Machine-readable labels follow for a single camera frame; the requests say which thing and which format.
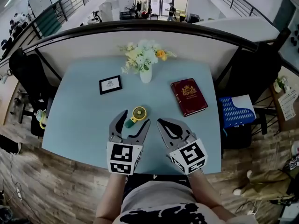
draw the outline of black metal railing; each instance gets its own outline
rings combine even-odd
[[[90,0],[59,0],[49,6],[14,39],[1,60],[7,57],[12,48],[26,47],[32,42],[55,34],[68,18],[88,1]]]
[[[46,47],[56,42],[65,41],[75,37],[93,35],[98,33],[113,33],[121,31],[158,31],[158,32],[171,32],[181,33],[186,35],[194,35],[200,37],[206,37],[209,39],[218,40],[221,42],[229,43],[237,47],[255,52],[258,47],[258,43],[249,41],[245,38],[236,36],[234,34],[217,30],[214,28],[208,28],[204,26],[198,26],[194,24],[182,23],[182,22],[166,22],[166,21],[155,21],[155,20],[129,20],[129,21],[111,21],[93,24],[90,26],[77,27],[69,29],[58,34],[45,37],[38,40],[24,49],[25,53],[33,50],[38,50],[42,47]],[[268,42],[277,42],[279,38]],[[299,77],[299,70],[286,61],[283,57],[282,65],[288,70],[293,72]],[[0,68],[4,65],[8,65],[9,58],[5,58],[0,62]]]
[[[263,17],[268,23],[273,26],[273,23],[262,14],[256,7],[251,5],[246,0],[222,0],[224,1],[230,9],[233,9],[236,13],[238,13],[241,17]]]

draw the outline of office desk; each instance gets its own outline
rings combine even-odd
[[[0,124],[5,125],[9,106],[12,102],[14,92],[18,87],[19,81],[14,76],[7,77],[4,84],[0,82]]]
[[[43,148],[82,163],[107,168],[106,146],[109,124],[125,109],[145,106],[151,120],[136,173],[180,174],[165,156],[166,146],[157,127],[158,118],[184,121],[200,137],[209,155],[206,173],[221,171],[221,143],[218,109],[208,65],[169,59],[153,66],[153,78],[144,84],[139,74],[121,74],[125,57],[101,57],[73,62],[65,73],[51,107]],[[121,75],[122,90],[100,95],[99,80]],[[208,108],[184,117],[170,84],[194,78]],[[136,134],[143,121],[122,130],[122,136]]]

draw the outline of red book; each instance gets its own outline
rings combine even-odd
[[[186,117],[207,108],[207,103],[193,78],[171,83],[178,105]]]

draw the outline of orange flower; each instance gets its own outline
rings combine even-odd
[[[165,56],[165,51],[163,50],[157,51],[157,57],[162,58],[163,56]]]
[[[164,56],[161,57],[162,61],[166,61],[167,60],[167,55],[164,54]]]

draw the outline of flower vase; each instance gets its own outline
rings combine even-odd
[[[143,83],[149,83],[151,81],[151,78],[153,76],[153,69],[152,69],[152,66],[151,64],[150,65],[147,65],[148,66],[148,70],[143,70],[140,71],[140,79],[142,80]]]

